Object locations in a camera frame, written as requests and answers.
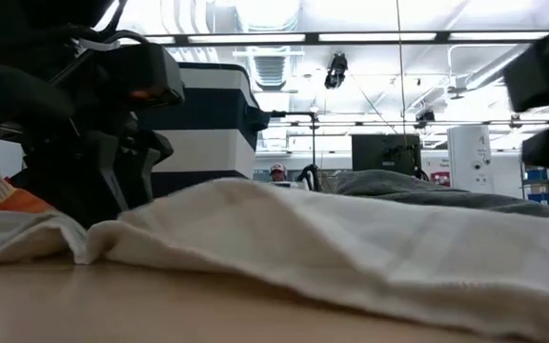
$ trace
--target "orange object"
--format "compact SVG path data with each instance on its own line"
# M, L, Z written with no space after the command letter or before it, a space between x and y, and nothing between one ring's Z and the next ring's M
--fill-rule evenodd
M21 189L14 189L10 196L0 201L0 211L42 213L50 210L54 210L54 207L30 192Z

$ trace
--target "ceiling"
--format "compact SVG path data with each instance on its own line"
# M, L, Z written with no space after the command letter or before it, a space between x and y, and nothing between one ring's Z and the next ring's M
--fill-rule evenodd
M549 0L398 1L129 0L120 26L143 34L239 33L243 30L549 30ZM255 97L263 110L317 110L321 121L339 125L321 126L317 133L324 136L318 137L315 149L348 151L349 135L360 132L416 131L427 147L445 142L446 126L422 130L403 125L393 129L353 127L356 121L370 120L368 118L399 122L405 113L407 120L415 120L418 111L432 109L437 121L509 120L507 91L500 80L483 82L476 90L460 96L447 90L457 80L487 71L493 61L505 57L506 53L518 54L521 49L511 45L281 47L279 52L283 51L285 57L277 60L283 67L276 77L282 77L285 85L280 91L264 91L258 86L264 66L257 67L256 63L261 62L252 57L257 49L172 48L170 52L178 61L218 61L247 68L254 81ZM347 77L340 88L326 91L323 82L327 68L333 54L339 51L348 59ZM521 118L549 120L549 109L524 113ZM492 146L516 148L536 129L542 127L512 130L506 125L492 126ZM303 137L306 134L310 134L308 127L272 127L263 132L260 149L310 150L312 138Z

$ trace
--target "metal frame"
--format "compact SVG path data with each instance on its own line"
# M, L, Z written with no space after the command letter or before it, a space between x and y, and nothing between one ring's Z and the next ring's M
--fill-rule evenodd
M214 33L214 34L147 34L148 40L167 48L183 47L253 47L253 46L343 46L343 45L461 45L461 44L530 44L547 35L548 30L380 30L380 31L328 31L328 32L268 32L268 33ZM433 35L432 39L416 39L413 36ZM505 35L507 38L469 39L454 38L454 35ZM273 38L259 42L248 42L247 37ZM291 41L286 36L303 35L302 40ZM365 39L320 39L322 35L364 36ZM398 39L375 39L370 36L397 35ZM193 38L230 37L229 42L195 42Z

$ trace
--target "gray blanket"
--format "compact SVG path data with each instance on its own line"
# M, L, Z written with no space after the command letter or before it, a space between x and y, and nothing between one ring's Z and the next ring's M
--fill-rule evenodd
M455 190L392 171L342 172L337 177L335 192L407 204L462 207L549 217L549 206L533 201Z

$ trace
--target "white ceiling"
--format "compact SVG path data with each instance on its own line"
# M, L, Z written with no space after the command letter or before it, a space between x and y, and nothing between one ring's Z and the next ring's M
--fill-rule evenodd
M129 0L121 27L144 34L159 33L236 33L235 6L252 4L251 18L255 23L273 21L277 11L299 2L298 31L366 31L366 30L549 30L549 0L399 0L399 23L395 0ZM386 121L399 121L404 109L408 120L420 106L410 105L435 86L451 85L450 76L461 77L487 66L512 46L310 46L295 47L301 56L291 57L291 74L284 88L288 92L261 92L255 96L264 110L308 111L318 107L322 115L338 116L340 121L355 122L356 115L375 113ZM190 50L185 60L197 62L201 50ZM235 57L235 51L244 48L216 48L221 63L234 63L247 67L247 57ZM349 61L347 79L334 91L323 87L326 70L332 54L342 51ZM402 84L405 94L402 101ZM510 117L505 87L488 85L477 91L466 92L461 99L451 95L430 101L437 120L506 120ZM539 118L549 119L549 110L541 110ZM527 113L523 119L535 119L537 114ZM264 132L272 149L304 150L302 127L272 128ZM348 150L348 134L378 132L391 129L382 127L334 128L322 127L320 133L341 134L340 137L320 137L317 149L324 151ZM529 131L506 134L508 127L492 128L493 144L510 149L519 144ZM445 141L438 133L442 127L421 131L430 142Z

